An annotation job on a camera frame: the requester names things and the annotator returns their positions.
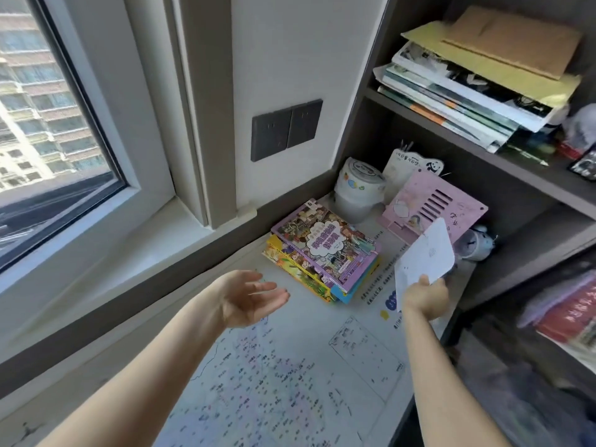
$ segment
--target pink board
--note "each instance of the pink board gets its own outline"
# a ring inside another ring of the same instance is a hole
[[[412,244],[442,217],[453,244],[488,207],[432,172],[418,169],[379,217],[379,223]]]

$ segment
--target black electrical outlet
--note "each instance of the black electrical outlet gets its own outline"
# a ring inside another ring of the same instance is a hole
[[[291,108],[286,108],[253,118],[251,161],[259,161],[286,149],[291,117]]]
[[[288,148],[310,141],[315,137],[322,107],[323,101],[319,99],[292,108]]]

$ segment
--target yellow paper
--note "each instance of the yellow paper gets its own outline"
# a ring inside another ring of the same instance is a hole
[[[553,108],[565,105],[581,81],[581,77],[570,74],[563,74],[560,80],[551,80],[450,45],[442,41],[447,28],[443,22],[430,22],[412,29],[402,36],[491,82],[498,83]]]

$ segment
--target apartment building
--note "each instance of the apartment building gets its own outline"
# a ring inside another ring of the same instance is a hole
[[[0,0],[0,191],[89,170],[109,166],[54,54],[25,0]]]

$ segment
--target small white clock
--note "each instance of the small white clock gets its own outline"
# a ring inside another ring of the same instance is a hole
[[[494,247],[495,240],[488,236],[484,226],[468,229],[453,245],[456,254],[473,262],[486,259]]]

